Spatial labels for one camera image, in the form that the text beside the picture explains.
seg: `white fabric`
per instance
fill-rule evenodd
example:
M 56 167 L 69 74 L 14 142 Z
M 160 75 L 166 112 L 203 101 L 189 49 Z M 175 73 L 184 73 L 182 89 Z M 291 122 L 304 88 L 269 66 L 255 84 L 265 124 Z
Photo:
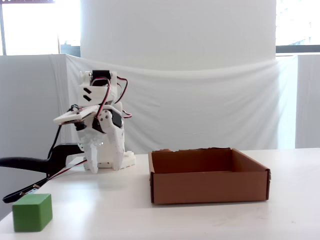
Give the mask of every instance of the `white fabric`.
M 295 147 L 296 57 L 223 69 L 161 71 L 67 55 L 69 105 L 77 102 L 79 72 L 95 69 L 117 71 L 129 81 L 122 100 L 133 114 L 125 120 L 127 150 Z
M 296 148 L 320 147 L 320 55 L 298 56 Z
M 58 110 L 59 113 L 65 113 L 70 108 L 68 99 L 69 93 L 66 56 L 62 54 L 48 56 L 53 70 L 54 84 L 56 91 L 58 92 Z M 62 143 L 72 142 L 70 125 L 67 125 L 63 128 L 63 131 L 60 132 L 60 137 Z
M 54 59 L 65 62 L 63 55 Z M 45 159 L 58 129 L 52 119 L 60 114 L 57 78 L 49 56 L 0 56 L 0 74 L 0 158 Z M 42 172 L 0 167 L 0 199 L 45 176 Z M 11 204 L 0 200 L 0 219 L 11 210 Z

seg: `wall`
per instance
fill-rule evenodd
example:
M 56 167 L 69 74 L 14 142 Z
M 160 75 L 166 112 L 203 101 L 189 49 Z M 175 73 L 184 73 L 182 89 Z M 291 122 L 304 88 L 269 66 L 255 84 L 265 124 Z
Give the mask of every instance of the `wall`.
M 276 0 L 81 0 L 81 56 L 157 70 L 275 58 Z
M 298 56 L 296 148 L 320 148 L 320 55 Z
M 50 56 L 0 56 L 0 73 L 0 158 L 46 159 L 58 128 L 53 118 L 59 115 Z M 44 177 L 44 173 L 0 167 L 0 219 L 11 211 L 11 205 L 2 202 L 4 196 Z

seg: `window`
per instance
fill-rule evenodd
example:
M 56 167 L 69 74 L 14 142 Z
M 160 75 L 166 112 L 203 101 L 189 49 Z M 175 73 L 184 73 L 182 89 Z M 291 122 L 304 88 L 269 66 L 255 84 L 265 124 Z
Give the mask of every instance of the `window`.
M 3 4 L 7 55 L 58 54 L 55 4 Z
M 277 53 L 320 52 L 319 7 L 319 0 L 277 0 Z
M 61 46 L 80 57 L 80 0 L 1 1 L 6 55 L 58 54 Z

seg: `black wire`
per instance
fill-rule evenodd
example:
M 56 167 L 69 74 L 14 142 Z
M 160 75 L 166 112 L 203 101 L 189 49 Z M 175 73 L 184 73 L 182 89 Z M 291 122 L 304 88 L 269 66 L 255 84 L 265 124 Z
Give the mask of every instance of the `black wire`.
M 54 147 L 55 147 L 55 145 L 56 145 L 56 142 L 57 142 L 58 137 L 59 137 L 60 130 L 61 130 L 61 125 L 59 125 L 58 131 L 56 131 L 56 135 L 55 135 L 53 144 L 52 144 L 52 146 L 51 146 L 51 148 L 50 148 L 50 151 L 49 151 L 49 153 L 48 153 L 48 159 L 50 158 L 50 155 L 51 155 L 51 153 L 52 153 L 52 151 L 53 151 L 53 149 L 54 149 Z
M 73 104 L 73 105 L 71 105 L 71 107 L 68 109 L 67 112 L 73 111 L 74 108 L 76 108 L 76 109 L 78 109 L 78 110 L 81 109 L 81 107 L 79 107 L 77 104 Z

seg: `white curtain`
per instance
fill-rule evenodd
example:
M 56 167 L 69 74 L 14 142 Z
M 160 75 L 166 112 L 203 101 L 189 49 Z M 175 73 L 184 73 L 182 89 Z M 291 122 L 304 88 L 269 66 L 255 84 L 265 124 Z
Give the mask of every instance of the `white curtain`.
M 295 147 L 296 57 L 222 69 L 161 71 L 66 55 L 68 103 L 61 105 L 77 103 L 80 71 L 99 69 L 117 71 L 129 81 L 122 103 L 133 117 L 125 120 L 125 146 L 137 154 L 164 148 Z M 71 131 L 76 141 L 74 127 Z

